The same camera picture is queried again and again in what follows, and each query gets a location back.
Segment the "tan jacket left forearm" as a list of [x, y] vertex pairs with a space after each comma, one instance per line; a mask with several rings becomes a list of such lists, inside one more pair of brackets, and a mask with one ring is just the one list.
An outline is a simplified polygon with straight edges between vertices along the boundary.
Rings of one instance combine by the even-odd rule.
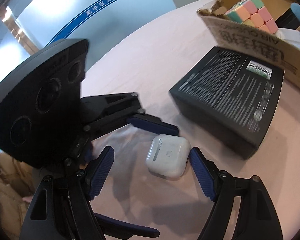
[[24, 198], [34, 192], [32, 167], [0, 153], [0, 227], [10, 239], [19, 239], [29, 207]]

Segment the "person's left hand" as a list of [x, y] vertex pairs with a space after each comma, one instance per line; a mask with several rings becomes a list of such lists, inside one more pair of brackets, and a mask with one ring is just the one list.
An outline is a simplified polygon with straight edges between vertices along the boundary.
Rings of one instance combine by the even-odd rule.
[[23, 197], [23, 201], [26, 203], [30, 203], [33, 199], [33, 196], [27, 196], [27, 197]]

